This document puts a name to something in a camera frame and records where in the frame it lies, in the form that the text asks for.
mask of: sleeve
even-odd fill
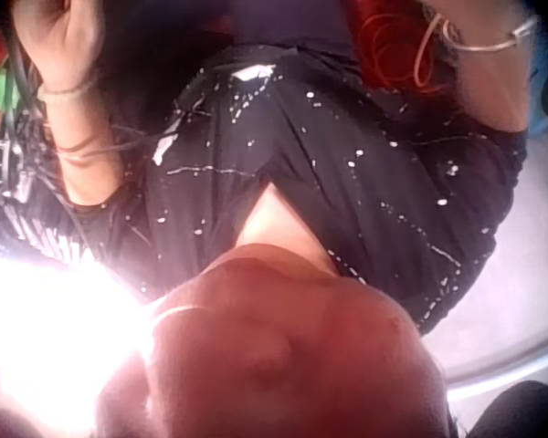
[[[412,98],[399,123],[439,193],[483,234],[513,203],[526,159],[526,132],[501,132],[474,120],[452,98]]]
[[[75,206],[94,258],[144,301],[162,295],[162,277],[146,211],[142,184],[125,183],[106,203]]]

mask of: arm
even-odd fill
[[[515,0],[427,0],[469,46],[507,41],[527,12]],[[458,97],[481,123],[507,132],[528,127],[531,42],[498,53],[459,53]]]
[[[37,66],[46,93],[80,89],[93,75],[103,41],[101,0],[16,0],[16,32]],[[121,185],[118,153],[95,154],[112,145],[108,115],[99,92],[89,89],[47,104],[47,118],[71,202],[97,205]]]
[[[114,194],[122,182],[118,152],[97,154],[88,159],[66,158],[64,153],[82,155],[113,144],[108,117],[100,93],[92,89],[69,102],[47,104],[47,116],[60,158],[63,181],[71,202],[97,205]]]

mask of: floor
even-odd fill
[[[530,141],[515,204],[478,283],[425,343],[449,381],[495,370],[548,339],[548,132]],[[548,384],[548,369],[527,379]],[[508,386],[451,403],[461,436]]]

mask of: orange wire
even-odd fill
[[[371,25],[372,23],[376,22],[377,20],[381,20],[381,19],[388,19],[388,20],[391,20],[391,21],[395,21],[396,19],[399,19],[399,20],[405,19],[405,20],[408,20],[408,21],[412,21],[414,24],[416,24],[416,21],[412,17],[406,16],[406,15],[377,14],[377,15],[368,17],[364,21],[364,23],[360,26],[360,30],[359,30],[358,35],[357,35],[357,44],[358,44],[358,47],[360,49],[360,53],[362,54],[364,65],[367,68],[370,68],[370,70],[375,73],[375,75],[384,83],[384,86],[386,86],[386,87],[393,87],[395,85],[395,84],[393,84],[393,82],[402,82],[402,81],[406,81],[410,78],[413,78],[414,82],[415,82],[415,85],[423,93],[432,94],[432,93],[438,92],[441,89],[443,89],[444,88],[443,86],[435,86],[435,87],[432,87],[432,88],[427,88],[427,84],[430,82],[430,79],[432,78],[432,74],[433,74],[433,71],[434,71],[434,58],[432,58],[430,56],[430,53],[428,53],[428,60],[427,60],[428,61],[428,65],[427,65],[428,71],[427,71],[426,77],[424,78],[424,80],[420,77],[420,72],[421,72],[421,68],[422,68],[422,61],[425,58],[425,53],[427,52],[428,43],[430,41],[430,38],[433,36],[435,30],[437,29],[437,26],[438,26],[438,24],[440,23],[440,21],[442,19],[442,15],[437,14],[433,18],[430,25],[428,26],[428,29],[427,29],[427,31],[425,32],[425,34],[422,38],[422,42],[420,43],[420,47],[419,47],[418,51],[416,52],[416,58],[415,58],[413,71],[410,74],[405,75],[405,76],[400,77],[400,78],[399,77],[390,78],[388,75],[386,75],[384,70],[381,67],[381,63],[379,62],[379,58],[393,44],[388,43],[388,44],[385,44],[381,48],[378,48],[378,44],[377,44],[378,35],[381,35],[387,28],[392,26],[394,23],[389,23],[389,22],[384,23],[383,25],[376,28],[376,30],[374,31],[374,35],[373,35],[373,38],[372,38],[372,45],[371,45],[372,46],[372,53],[371,53],[371,61],[372,62],[370,62],[370,59],[369,59],[370,54],[369,54],[368,50],[365,48],[365,44],[364,44],[364,32],[365,32],[365,30],[367,29],[367,27],[369,25]]]
[[[428,84],[428,82],[430,82],[430,78],[432,77],[432,68],[434,67],[434,61],[430,63],[430,74],[427,75],[426,80],[420,80],[420,65],[422,64],[422,58],[424,57],[424,53],[427,51],[428,42],[430,41],[432,35],[435,33],[435,30],[437,30],[438,24],[440,23],[441,19],[441,14],[436,14],[435,17],[432,19],[432,22],[430,22],[427,31],[422,37],[420,48],[416,53],[416,59],[414,61],[414,82],[416,83],[416,86],[420,89],[423,89]]]

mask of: forearm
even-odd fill
[[[119,153],[71,158],[105,151],[113,144],[100,93],[92,89],[77,99],[47,104],[47,117],[70,201],[79,205],[105,202],[121,185],[123,170]]]
[[[525,11],[516,7],[498,14],[466,14],[454,25],[463,44],[491,46],[507,41],[525,20]],[[458,97],[469,115],[496,130],[527,129],[532,40],[529,36],[521,45],[497,53],[459,54]]]

